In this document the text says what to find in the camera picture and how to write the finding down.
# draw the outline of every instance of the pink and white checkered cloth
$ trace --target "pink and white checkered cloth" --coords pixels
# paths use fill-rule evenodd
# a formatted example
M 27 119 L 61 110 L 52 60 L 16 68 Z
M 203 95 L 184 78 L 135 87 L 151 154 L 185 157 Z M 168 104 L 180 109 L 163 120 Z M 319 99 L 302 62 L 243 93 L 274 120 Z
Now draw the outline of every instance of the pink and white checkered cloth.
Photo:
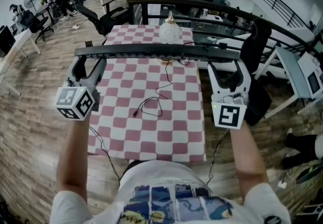
M 146 27 L 154 32 L 158 28 Z M 122 36 L 118 33 L 114 29 L 111 32 L 115 38 L 128 36 L 127 32 L 121 32 L 125 33 Z M 116 42 L 109 38 L 108 43 Z M 156 59 L 108 60 L 97 88 L 101 93 L 99 112 L 92 112 L 90 123 L 103 138 L 110 156 L 178 162 L 206 160 L 202 93 L 195 62 L 187 66 L 173 62 L 167 66 L 169 79 L 174 84 L 158 90 L 168 98 L 160 97 L 161 117 L 143 114 L 140 110 L 135 118 L 132 117 L 141 102 L 158 96 L 156 88 L 169 84 L 165 68 Z M 156 99 L 149 101 L 143 111 L 153 115 L 161 113 Z M 90 131 L 88 152 L 105 155 L 100 146 L 100 141 Z

